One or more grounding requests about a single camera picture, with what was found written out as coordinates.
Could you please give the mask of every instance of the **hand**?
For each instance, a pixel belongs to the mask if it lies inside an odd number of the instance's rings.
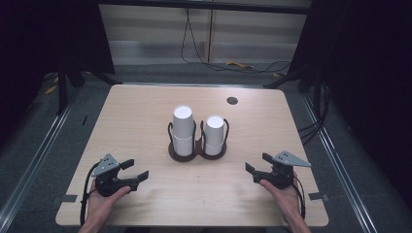
[[[267,180],[261,180],[259,183],[275,198],[283,219],[291,227],[292,232],[310,232],[300,215],[297,192],[292,186],[279,189]]]
[[[91,184],[88,196],[87,219],[79,232],[98,232],[106,224],[117,201],[130,192],[129,186],[124,186],[112,196],[104,197],[95,189],[94,181]]]

